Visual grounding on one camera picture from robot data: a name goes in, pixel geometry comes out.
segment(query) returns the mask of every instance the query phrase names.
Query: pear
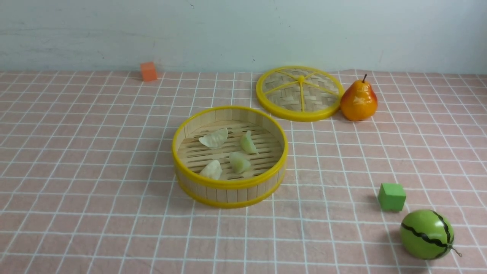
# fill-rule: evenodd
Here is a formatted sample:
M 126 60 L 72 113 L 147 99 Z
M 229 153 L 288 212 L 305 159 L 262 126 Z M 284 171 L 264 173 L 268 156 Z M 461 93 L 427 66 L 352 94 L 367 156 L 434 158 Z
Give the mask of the pear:
M 350 121 L 368 119 L 377 111 L 377 96 L 366 77 L 352 83 L 340 99 L 341 112 Z

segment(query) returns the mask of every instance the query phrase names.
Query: orange cube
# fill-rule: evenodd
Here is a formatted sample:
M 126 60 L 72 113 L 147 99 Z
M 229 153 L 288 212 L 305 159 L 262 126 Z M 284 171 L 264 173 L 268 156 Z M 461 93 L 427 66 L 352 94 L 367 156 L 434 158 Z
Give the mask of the orange cube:
M 140 64 L 140 72 L 142 73 L 142 80 L 144 82 L 157 80 L 157 70 L 154 62 L 147 62 Z

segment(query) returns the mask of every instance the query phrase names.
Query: toy watermelon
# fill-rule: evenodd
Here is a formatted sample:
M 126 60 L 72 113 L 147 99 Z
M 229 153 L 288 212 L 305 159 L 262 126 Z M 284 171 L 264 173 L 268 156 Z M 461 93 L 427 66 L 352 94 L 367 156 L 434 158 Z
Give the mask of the toy watermelon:
M 423 260 L 434 260 L 444 257 L 454 250 L 455 233 L 450 222 L 441 214 L 421 209 L 410 212 L 401 222 L 401 241 L 406 250 Z

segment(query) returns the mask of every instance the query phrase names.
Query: white wall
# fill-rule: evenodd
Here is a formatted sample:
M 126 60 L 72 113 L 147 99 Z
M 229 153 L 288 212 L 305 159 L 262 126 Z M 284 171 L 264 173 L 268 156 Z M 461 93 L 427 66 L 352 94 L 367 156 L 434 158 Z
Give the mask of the white wall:
M 0 0 L 0 70 L 487 73 L 487 0 Z

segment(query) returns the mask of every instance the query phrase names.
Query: green cube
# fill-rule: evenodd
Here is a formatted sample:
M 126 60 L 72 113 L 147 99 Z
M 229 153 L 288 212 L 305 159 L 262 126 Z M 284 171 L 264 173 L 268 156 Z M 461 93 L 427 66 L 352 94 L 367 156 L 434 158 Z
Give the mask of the green cube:
M 384 211 L 402 211 L 406 202 L 406 192 L 400 184 L 382 183 L 379 191 L 379 204 Z

